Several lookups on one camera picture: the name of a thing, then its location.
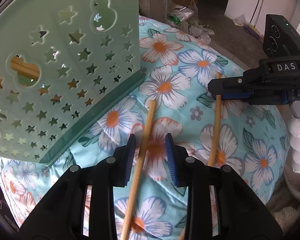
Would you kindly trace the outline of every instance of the green leaf print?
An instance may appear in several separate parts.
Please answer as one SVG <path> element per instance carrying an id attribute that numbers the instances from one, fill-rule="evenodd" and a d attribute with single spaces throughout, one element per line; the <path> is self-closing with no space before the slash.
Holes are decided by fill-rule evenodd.
<path id="1" fill-rule="evenodd" d="M 197 101 L 209 108 L 212 108 L 212 104 L 214 103 L 215 100 L 209 97 L 207 94 L 202 94 L 197 98 Z"/>
<path id="2" fill-rule="evenodd" d="M 252 148 L 252 139 L 254 139 L 253 135 L 250 132 L 248 132 L 245 128 L 243 128 L 243 133 L 242 133 L 243 145 L 249 153 L 254 154 L 254 150 Z"/>
<path id="3" fill-rule="evenodd" d="M 269 122 L 269 124 L 272 126 L 272 128 L 275 129 L 275 120 L 270 111 L 266 111 L 266 119 Z"/>

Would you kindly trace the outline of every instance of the floral blanket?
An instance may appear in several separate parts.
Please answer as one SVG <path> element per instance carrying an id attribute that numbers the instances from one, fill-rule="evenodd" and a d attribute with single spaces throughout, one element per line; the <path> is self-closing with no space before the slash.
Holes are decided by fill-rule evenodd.
<path id="1" fill-rule="evenodd" d="M 243 70 L 206 44 L 176 29 L 140 17 L 140 60 L 145 82 L 87 130 L 51 167 L 0 157 L 0 185 L 11 212 L 21 225 L 36 203 L 72 164 L 96 165 L 127 143 L 130 133 L 138 147 L 150 100 L 157 111 L 139 187 L 130 238 L 176 239 L 186 223 L 187 189 L 171 183 L 164 139 L 174 141 L 189 155 L 207 163 L 211 149 L 215 101 L 207 84 L 216 72 L 223 77 Z M 215 166 L 232 166 L 266 203 L 281 176 L 288 135 L 275 106 L 249 106 L 223 101 L 221 133 Z M 116 229 L 120 235 L 130 182 L 114 189 Z M 91 187 L 85 207 L 88 234 Z M 213 230 L 217 233 L 216 203 L 211 190 Z"/>

